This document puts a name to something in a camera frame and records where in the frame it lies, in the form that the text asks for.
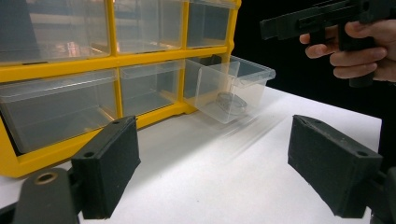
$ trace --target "white surface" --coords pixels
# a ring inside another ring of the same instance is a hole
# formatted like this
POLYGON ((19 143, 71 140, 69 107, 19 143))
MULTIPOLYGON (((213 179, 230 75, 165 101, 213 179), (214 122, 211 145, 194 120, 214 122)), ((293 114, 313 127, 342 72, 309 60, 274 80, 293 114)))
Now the white surface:
MULTIPOLYGON (((140 158, 112 218, 82 223, 369 223, 341 219, 287 164, 292 116, 320 119, 377 150, 381 120, 266 88, 248 123, 220 124, 201 112, 138 132, 140 158)), ((0 177, 0 206, 21 181, 0 177)))

